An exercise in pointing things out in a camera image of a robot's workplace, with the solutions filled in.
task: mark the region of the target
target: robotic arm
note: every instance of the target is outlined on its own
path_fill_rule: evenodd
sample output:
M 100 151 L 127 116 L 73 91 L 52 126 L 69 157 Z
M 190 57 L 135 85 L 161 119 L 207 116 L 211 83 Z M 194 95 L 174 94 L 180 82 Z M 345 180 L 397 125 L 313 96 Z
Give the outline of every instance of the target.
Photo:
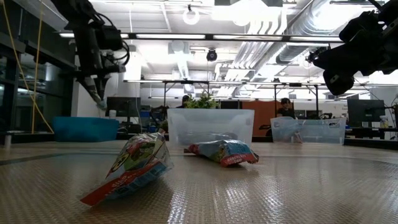
M 110 73 L 125 72 L 125 65 L 130 59 L 129 46 L 109 18 L 95 11 L 88 0 L 51 0 L 54 6 L 68 20 L 66 30 L 75 35 L 77 54 L 80 60 L 79 71 L 73 76 L 83 85 L 92 99 L 101 109 L 104 105 L 104 89 Z M 113 51 L 124 49 L 127 54 L 115 58 Z
M 352 19 L 340 32 L 345 43 L 334 49 L 318 49 L 311 52 L 308 61 L 325 69 L 323 77 L 333 95 L 341 95 L 354 85 L 358 71 L 369 76 L 375 71 L 385 75 L 398 68 L 398 0 L 390 0 L 378 9 L 363 12 Z

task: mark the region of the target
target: plastic bag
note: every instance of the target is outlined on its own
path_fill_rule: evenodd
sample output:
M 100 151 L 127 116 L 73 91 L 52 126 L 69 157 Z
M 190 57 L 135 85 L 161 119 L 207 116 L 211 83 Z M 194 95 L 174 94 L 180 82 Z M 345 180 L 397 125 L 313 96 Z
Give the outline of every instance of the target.
M 172 167 L 163 135 L 139 134 L 128 140 L 105 180 L 80 201 L 93 206 L 105 199 L 132 194 Z
M 241 162 L 255 164 L 259 161 L 259 156 L 247 144 L 239 140 L 201 142 L 192 144 L 187 151 L 206 156 L 212 161 L 219 162 L 223 167 Z

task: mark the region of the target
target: plastic storage bin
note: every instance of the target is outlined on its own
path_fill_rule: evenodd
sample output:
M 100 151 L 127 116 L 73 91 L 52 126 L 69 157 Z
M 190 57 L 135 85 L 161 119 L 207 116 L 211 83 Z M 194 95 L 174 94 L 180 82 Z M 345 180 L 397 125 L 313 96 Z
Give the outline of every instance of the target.
M 168 109 L 170 147 L 235 139 L 251 145 L 254 110 Z
M 303 143 L 343 144 L 345 118 L 324 120 L 296 120 L 290 117 L 271 119 L 274 142 L 297 142 L 297 135 Z
M 116 139 L 119 121 L 104 118 L 54 118 L 55 140 L 60 142 L 101 142 Z

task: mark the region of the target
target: computer monitor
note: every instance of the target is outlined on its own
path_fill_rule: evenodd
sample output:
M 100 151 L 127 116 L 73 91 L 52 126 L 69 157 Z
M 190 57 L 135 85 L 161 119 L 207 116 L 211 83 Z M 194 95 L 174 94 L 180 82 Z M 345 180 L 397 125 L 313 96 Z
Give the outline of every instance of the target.
M 349 125 L 361 127 L 362 122 L 379 122 L 386 115 L 382 100 L 347 100 Z
M 141 98 L 107 97 L 106 106 L 105 116 L 109 116 L 110 110 L 116 110 L 116 116 L 118 117 L 138 117 L 138 113 L 141 110 Z

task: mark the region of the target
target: green plant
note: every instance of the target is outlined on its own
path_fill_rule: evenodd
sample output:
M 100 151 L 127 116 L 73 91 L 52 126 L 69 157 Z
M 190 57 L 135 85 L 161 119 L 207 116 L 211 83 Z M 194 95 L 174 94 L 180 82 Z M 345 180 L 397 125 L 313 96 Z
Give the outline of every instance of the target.
M 218 106 L 218 103 L 212 98 L 212 94 L 207 94 L 206 91 L 201 93 L 200 99 L 196 100 L 189 94 L 189 100 L 185 102 L 185 108 L 201 108 L 201 109 L 213 109 Z

